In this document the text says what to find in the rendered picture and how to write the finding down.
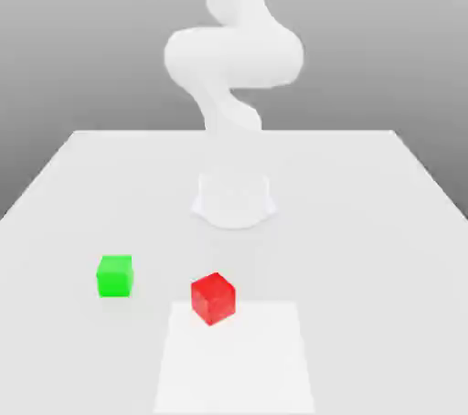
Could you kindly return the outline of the small red cube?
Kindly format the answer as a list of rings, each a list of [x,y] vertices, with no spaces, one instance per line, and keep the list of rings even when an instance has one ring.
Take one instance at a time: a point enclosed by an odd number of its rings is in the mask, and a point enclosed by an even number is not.
[[[236,289],[218,272],[192,282],[190,292],[193,311],[209,326],[236,312]]]

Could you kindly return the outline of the small green cube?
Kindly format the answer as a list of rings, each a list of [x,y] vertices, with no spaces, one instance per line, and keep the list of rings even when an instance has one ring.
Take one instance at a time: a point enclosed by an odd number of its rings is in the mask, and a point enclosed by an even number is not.
[[[133,289],[131,255],[103,255],[96,271],[100,297],[130,297]]]

